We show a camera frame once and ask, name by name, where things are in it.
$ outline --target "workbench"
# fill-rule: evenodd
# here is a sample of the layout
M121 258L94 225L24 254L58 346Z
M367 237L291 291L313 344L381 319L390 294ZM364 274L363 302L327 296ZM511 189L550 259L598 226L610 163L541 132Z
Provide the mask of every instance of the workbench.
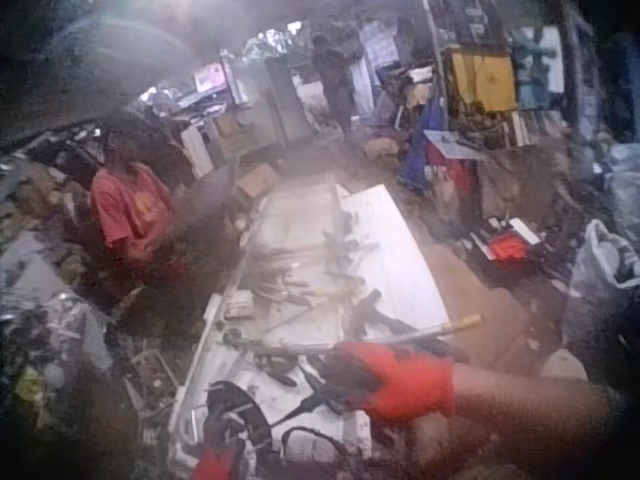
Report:
M372 248L354 252L343 273L359 276L365 285L346 300L312 298L321 306L287 323L305 310L304 306L277 303L254 295L254 318L225 320L225 307L238 289L251 285L256 264L273 252L299 251L292 260L296 281L314 289L340 289L341 281L326 275L323 261L314 261L327 234L338 241L357 240ZM314 345L344 339L343 327L350 308L374 288L382 292L378 309L418 328L434 327L449 321L438 288L413 239L409 228L383 185L350 195L336 185L332 176L314 177L281 185L252 214L252 227L246 239L243 258L225 292L214 295L205 313L202 334L185 384L179 388L169 423L171 433L168 464L173 472L189 478L198 456L202 423L207 415L207 387L215 381L230 380L247 391L258 403L267 420L273 422L298 405L311 393L302 373L294 369L289 376L297 382L286 387L253 363L251 353L223 343L223 335L237 328L243 338L260 339L268 344ZM384 327L369 329L371 337L388 335ZM303 425L342 442L364 458L376 455L372 445L369 418L363 412L338 417L326 407L285 423L273 430L274 440L292 426ZM296 442L289 455L296 458L317 456L315 442Z

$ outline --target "red t-shirt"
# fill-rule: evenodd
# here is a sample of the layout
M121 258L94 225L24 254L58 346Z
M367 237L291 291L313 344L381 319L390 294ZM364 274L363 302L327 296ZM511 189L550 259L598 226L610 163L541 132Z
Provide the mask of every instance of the red t-shirt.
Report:
M118 240L146 240L154 228L173 217L171 194L149 167L136 163L135 178L122 180L103 168L91 184L91 207L105 244Z

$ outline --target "cable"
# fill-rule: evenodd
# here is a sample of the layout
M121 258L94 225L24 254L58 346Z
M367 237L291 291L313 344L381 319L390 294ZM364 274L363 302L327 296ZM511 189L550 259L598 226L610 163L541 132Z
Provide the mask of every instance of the cable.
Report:
M353 459L351 458L351 454L349 453L349 451L347 450L347 447L345 447L343 444L341 444L340 442L338 442L335 438L331 438L328 435L325 435L324 433L314 429L314 428L308 428L308 427L292 427L289 430L287 430L286 432L284 432L282 434L282 452L283 452L283 456L286 458L286 452L287 452L287 443L289 442L289 437L291 436L291 434L295 431L299 431L299 432L307 432L310 433L311 435L318 437L318 438L322 438L323 440L326 440L327 442L329 442L331 444L331 446L333 448L336 449L336 452L338 452L343 458L345 463L347 464L347 467L349 468L349 472L353 475L354 478L362 478L362 475L359 471L359 469L357 468L357 466L354 464Z

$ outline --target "blue cloth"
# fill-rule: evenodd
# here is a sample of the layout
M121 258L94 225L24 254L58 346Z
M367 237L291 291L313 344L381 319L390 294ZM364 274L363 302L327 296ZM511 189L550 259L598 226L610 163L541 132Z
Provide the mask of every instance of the blue cloth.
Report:
M427 179L424 176L424 167L428 162L425 153L427 138L424 135L424 130L443 129L444 109L440 105L440 93L437 82L434 82L433 95L431 95L427 104L422 109L420 119L416 122L416 126L413 129L407 158L400 171L400 181L402 183L419 190L425 190L427 188Z

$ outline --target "hammer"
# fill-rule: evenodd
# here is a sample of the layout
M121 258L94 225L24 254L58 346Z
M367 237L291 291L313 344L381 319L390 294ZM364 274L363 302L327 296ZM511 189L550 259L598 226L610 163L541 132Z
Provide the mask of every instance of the hammer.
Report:
M375 303L380 300L380 298L382 298L382 293L376 288L356 304L353 308L351 322L349 322L347 331L345 332L347 338L362 339L366 334L365 324L367 322L373 325L382 324L395 335L413 333L418 330L402 320L391 318L380 313L375 307ZM436 357L450 357L460 363L467 363L469 361L469 355L461 349L452 347L448 343L440 340L437 338L437 335L438 334L435 334L433 337L416 340L413 344L420 350L435 355Z

